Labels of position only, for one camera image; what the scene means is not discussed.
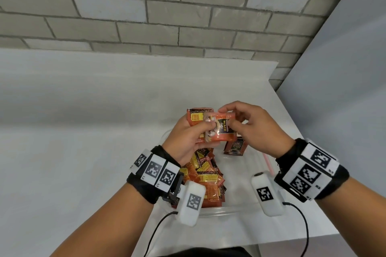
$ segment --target black cable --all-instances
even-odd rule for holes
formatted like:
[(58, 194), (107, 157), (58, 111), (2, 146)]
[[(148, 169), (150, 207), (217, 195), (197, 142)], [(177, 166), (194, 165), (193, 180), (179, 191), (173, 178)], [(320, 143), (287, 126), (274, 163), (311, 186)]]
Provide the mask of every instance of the black cable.
[(306, 247), (304, 248), (303, 250), (303, 253), (300, 255), (300, 257), (303, 257), (304, 254), (306, 254), (306, 251), (307, 251), (307, 248), (308, 248), (308, 241), (310, 240), (310, 236), (308, 234), (308, 224), (307, 224), (307, 220), (306, 220), (306, 217), (304, 216), (303, 212), (297, 208), (297, 206), (293, 205), (292, 203), (289, 203), (289, 202), (283, 202), (284, 205), (290, 205), (290, 206), (293, 206), (295, 207), (299, 212), (300, 214), (302, 215), (303, 219), (304, 219), (304, 222), (306, 224), (306, 232), (307, 232), (307, 242), (306, 242)]
[(172, 214), (178, 214), (178, 212), (177, 212), (177, 211), (172, 211), (171, 213), (168, 213), (167, 215), (165, 215), (165, 216), (159, 221), (158, 225), (156, 226), (156, 229), (154, 230), (153, 234), (151, 235), (151, 238), (150, 238), (149, 244), (147, 245), (147, 249), (146, 249), (146, 252), (145, 252), (144, 257), (146, 257), (147, 251), (148, 251), (149, 248), (150, 248), (151, 240), (153, 239), (154, 235), (156, 234), (156, 231), (157, 231), (159, 225), (161, 225), (161, 222), (162, 222), (164, 219), (166, 219), (169, 215), (172, 215)]

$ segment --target transparent bowl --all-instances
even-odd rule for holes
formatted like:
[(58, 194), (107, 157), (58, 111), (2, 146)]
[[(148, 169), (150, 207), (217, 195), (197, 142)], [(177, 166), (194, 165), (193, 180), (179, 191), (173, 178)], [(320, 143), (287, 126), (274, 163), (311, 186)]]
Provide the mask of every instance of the transparent bowl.
[[(160, 144), (164, 143), (170, 131), (165, 132), (160, 140)], [(250, 178), (263, 171), (271, 171), (277, 173), (278, 168), (274, 159), (263, 155), (248, 146), (243, 156), (230, 156), (224, 154), (226, 142), (214, 149), (216, 163), (224, 174), (225, 187), (225, 202), (222, 207), (202, 208), (200, 217), (229, 215), (241, 211), (260, 209), (259, 202), (255, 196)], [(160, 206), (166, 213), (172, 212), (175, 209), (166, 201), (159, 201)]]

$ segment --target finger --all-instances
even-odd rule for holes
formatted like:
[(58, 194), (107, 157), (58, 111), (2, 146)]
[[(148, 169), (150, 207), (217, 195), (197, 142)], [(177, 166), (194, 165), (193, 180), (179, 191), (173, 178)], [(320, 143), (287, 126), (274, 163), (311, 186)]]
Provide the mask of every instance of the finger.
[(200, 149), (200, 148), (212, 148), (219, 146), (220, 142), (219, 141), (212, 141), (210, 143), (196, 143), (195, 145), (195, 150)]
[(189, 130), (193, 132), (194, 136), (198, 137), (201, 133), (204, 133), (205, 131), (212, 130), (216, 127), (216, 123), (213, 121), (203, 121), (198, 123), (197, 125), (194, 125), (193, 127), (190, 127)]
[(237, 133), (243, 135), (245, 129), (247, 128), (247, 126), (245, 124), (242, 124), (241, 122), (237, 121), (237, 120), (229, 120), (229, 127), (232, 128), (234, 131), (236, 131)]
[(235, 101), (235, 102), (232, 102), (230, 104), (226, 104), (226, 105), (222, 106), (221, 108), (219, 108), (219, 112), (220, 113), (226, 113), (228, 111), (240, 111), (240, 112), (244, 113), (243, 115), (245, 116), (246, 119), (249, 119), (250, 109), (252, 107), (253, 106), (250, 104), (240, 102), (240, 101)]

